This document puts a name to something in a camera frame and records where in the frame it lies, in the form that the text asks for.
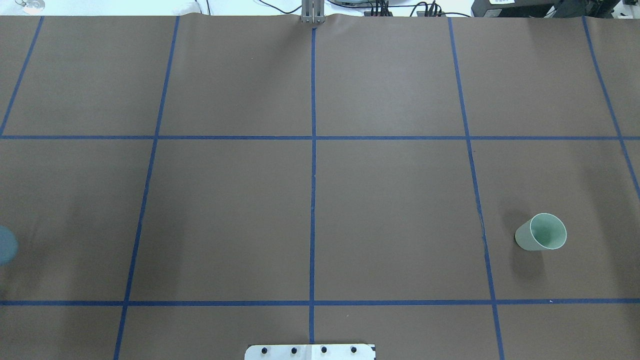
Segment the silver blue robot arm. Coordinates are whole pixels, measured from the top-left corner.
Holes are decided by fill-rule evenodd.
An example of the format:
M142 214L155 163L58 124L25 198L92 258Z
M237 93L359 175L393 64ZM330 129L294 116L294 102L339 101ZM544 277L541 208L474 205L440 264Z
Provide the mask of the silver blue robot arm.
M0 226L0 266L9 264L19 250L16 235L5 226Z

